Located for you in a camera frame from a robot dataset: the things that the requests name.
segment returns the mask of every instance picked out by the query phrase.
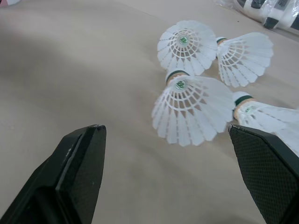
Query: plastic bag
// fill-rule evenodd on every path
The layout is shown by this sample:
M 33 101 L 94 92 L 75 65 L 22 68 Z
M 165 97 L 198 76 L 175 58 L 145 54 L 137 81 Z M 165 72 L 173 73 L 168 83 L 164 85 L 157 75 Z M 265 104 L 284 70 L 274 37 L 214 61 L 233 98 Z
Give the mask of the plastic bag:
M 299 35 L 299 0 L 214 0 L 260 21 L 266 28 L 281 28 Z

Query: badminton shuttlecock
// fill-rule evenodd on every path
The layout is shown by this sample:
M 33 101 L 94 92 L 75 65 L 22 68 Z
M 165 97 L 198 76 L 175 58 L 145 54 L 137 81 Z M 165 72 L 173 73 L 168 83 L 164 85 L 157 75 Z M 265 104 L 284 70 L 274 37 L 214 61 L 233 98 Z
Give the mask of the badminton shuttlecock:
M 299 121 L 299 111 L 257 102 L 245 92 L 235 92 L 234 117 L 246 127 L 275 133 L 284 129 L 290 122 Z
M 198 146 L 224 132 L 232 120 L 232 92 L 217 79 L 175 70 L 166 76 L 166 85 L 152 118 L 159 137 L 168 143 Z
M 254 83 L 269 67 L 273 43 L 268 36 L 250 33 L 234 39 L 217 38 L 221 80 L 233 87 Z
M 216 58 L 214 32 L 197 21 L 180 21 L 168 28 L 158 43 L 158 59 L 167 70 L 183 68 L 189 75 L 201 75 Z

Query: beige table surface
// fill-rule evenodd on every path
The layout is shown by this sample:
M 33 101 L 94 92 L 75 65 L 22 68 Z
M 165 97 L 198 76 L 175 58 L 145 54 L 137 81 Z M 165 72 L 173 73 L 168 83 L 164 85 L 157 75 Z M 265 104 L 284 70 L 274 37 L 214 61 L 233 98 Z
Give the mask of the beige table surface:
M 151 126 L 165 76 L 157 42 L 187 19 L 228 38 L 269 35 L 272 65 L 242 90 L 299 105 L 299 44 L 211 0 L 26 0 L 0 9 L 1 215 L 65 134 L 98 123 L 107 147 L 94 224 L 265 223 L 227 133 L 182 148 Z M 206 74 L 217 77 L 217 65 Z

